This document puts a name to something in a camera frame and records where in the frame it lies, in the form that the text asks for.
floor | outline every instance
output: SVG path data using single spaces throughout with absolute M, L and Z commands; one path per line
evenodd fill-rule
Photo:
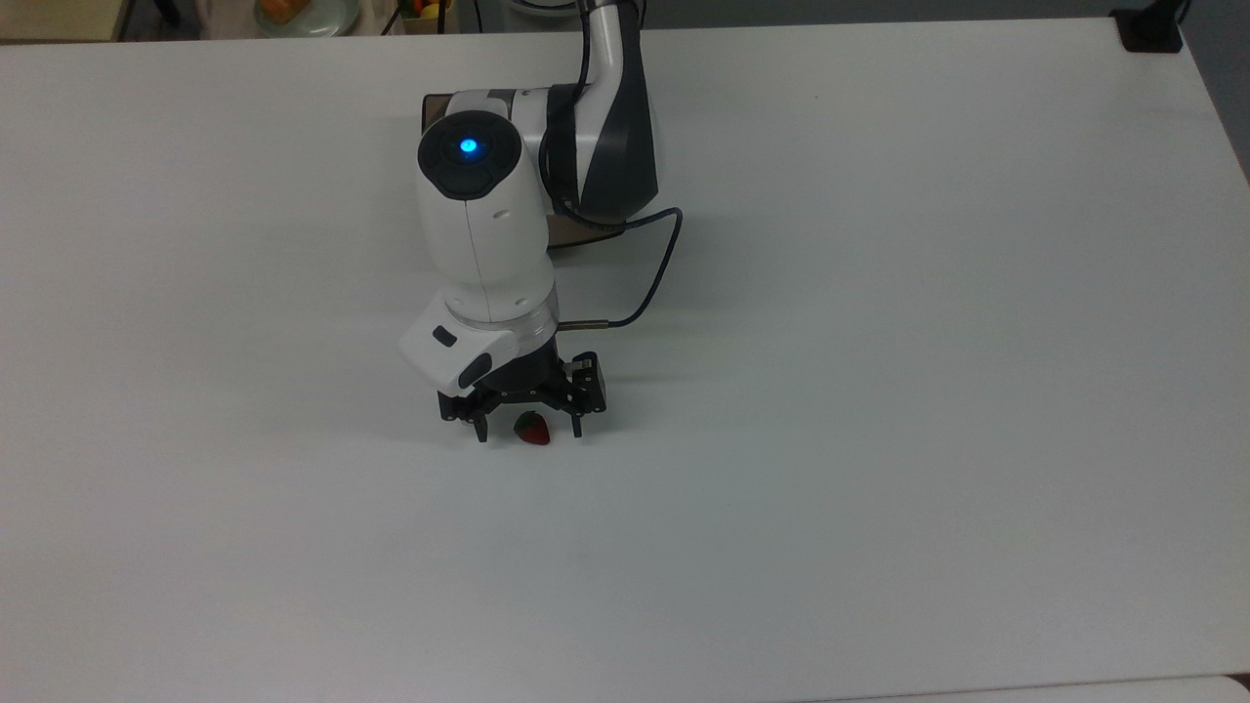
M 505 10 L 506 0 L 480 0 L 486 31 L 574 29 L 572 21 L 534 20 Z M 175 0 L 181 23 L 161 21 L 151 0 L 134 0 L 124 41 L 199 39 L 192 0 Z M 652 0 L 651 29 L 886 21 L 1106 16 L 1145 0 Z M 1194 0 L 1184 24 L 1241 168 L 1250 174 L 1250 1 Z

strawberry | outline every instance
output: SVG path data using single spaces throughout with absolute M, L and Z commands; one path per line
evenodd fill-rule
M 521 413 L 512 425 L 512 432 L 528 444 L 551 444 L 551 432 L 546 428 L 546 420 L 534 410 Z

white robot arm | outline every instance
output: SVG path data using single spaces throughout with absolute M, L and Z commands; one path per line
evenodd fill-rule
M 476 425 L 482 442 L 502 403 L 566 412 L 578 437 L 582 415 L 606 409 L 595 354 L 565 364 L 555 346 L 546 215 L 620 223 L 658 191 L 638 8 L 578 5 L 578 84 L 458 93 L 418 148 L 421 229 L 445 283 L 400 348 L 444 419 Z

table surface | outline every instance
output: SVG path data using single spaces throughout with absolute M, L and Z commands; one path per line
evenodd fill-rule
M 128 0 L 0 0 L 2 41 L 114 41 Z
M 25 700 L 734 703 L 1250 669 L 1250 189 L 1109 20 L 646 33 L 686 229 L 550 447 L 442 423 L 420 104 L 575 35 L 0 49 Z M 558 256 L 619 315 L 668 231 Z M 495 425 L 506 428 L 509 413 Z
M 1055 685 L 975 693 L 908 695 L 896 703 L 1248 703 L 1250 692 L 1225 677 Z

black cable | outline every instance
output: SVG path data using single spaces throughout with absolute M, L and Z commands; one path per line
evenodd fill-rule
M 581 93 L 586 90 L 586 80 L 590 78 L 590 14 L 581 13 L 581 69 L 578 71 L 578 84 L 572 86 L 572 95 L 569 101 L 565 103 L 565 109 L 572 110 L 572 106 L 581 98 Z
M 548 191 L 548 195 L 551 196 L 551 208 L 556 211 L 556 214 L 569 218 L 581 226 L 598 231 L 611 233 L 609 236 L 604 236 L 596 241 L 611 239 L 612 236 L 620 235 L 625 230 L 646 226 L 651 223 L 660 221 L 664 218 L 674 218 L 672 234 L 669 235 L 669 245 L 664 249 L 664 256 L 660 259 L 660 266 L 655 270 L 655 278 L 651 279 L 651 286 L 646 290 L 646 295 L 642 296 L 642 301 L 632 314 L 620 320 L 566 320 L 556 325 L 556 331 L 616 329 L 631 324 L 641 318 L 642 313 L 645 313 L 646 308 L 651 304 L 651 299 L 655 298 L 655 291 L 660 289 L 660 281 L 664 280 L 664 271 L 668 270 L 669 260 L 672 259 L 672 249 L 678 245 L 678 236 L 681 234 L 681 223 L 685 219 L 685 215 L 681 213 L 681 208 L 666 208 L 652 215 L 619 224 L 596 223 L 574 213 L 570 204 L 565 203 L 551 191 L 551 171 L 548 165 L 548 134 L 544 134 L 542 140 L 539 141 L 539 178 L 542 180 L 542 188 Z
M 395 20 L 399 19 L 399 10 L 404 6 L 404 0 L 396 0 L 395 11 L 391 13 L 391 19 L 386 23 L 386 29 L 382 30 L 382 36 L 390 34 L 390 28 L 395 26 Z
M 602 236 L 596 236 L 594 239 L 579 239 L 578 241 L 565 241 L 564 244 L 548 244 L 548 251 L 559 251 L 561 249 L 572 249 L 574 246 L 581 246 L 584 244 L 599 244 L 600 241 L 608 241 L 609 239 L 616 239 L 618 236 L 625 234 L 624 229 L 619 229 L 614 233 L 605 234 Z

